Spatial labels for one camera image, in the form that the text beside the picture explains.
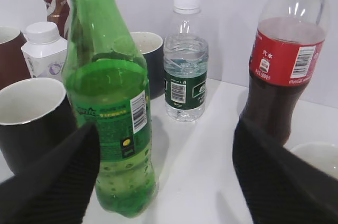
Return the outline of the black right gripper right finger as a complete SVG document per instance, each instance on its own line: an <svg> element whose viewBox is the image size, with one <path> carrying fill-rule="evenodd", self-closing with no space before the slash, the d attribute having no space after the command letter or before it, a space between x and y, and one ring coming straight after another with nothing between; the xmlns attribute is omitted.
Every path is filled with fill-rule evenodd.
<svg viewBox="0 0 338 224"><path fill-rule="evenodd" d="M254 223L337 223L337 179L238 121L233 167Z"/></svg>

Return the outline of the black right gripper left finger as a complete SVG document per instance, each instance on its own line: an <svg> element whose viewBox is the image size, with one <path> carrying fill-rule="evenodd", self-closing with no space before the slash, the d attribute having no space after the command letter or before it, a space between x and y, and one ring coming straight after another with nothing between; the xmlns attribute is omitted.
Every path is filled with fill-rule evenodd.
<svg viewBox="0 0 338 224"><path fill-rule="evenodd" d="M85 124L1 183L1 223L82 223L100 167L94 124Z"/></svg>

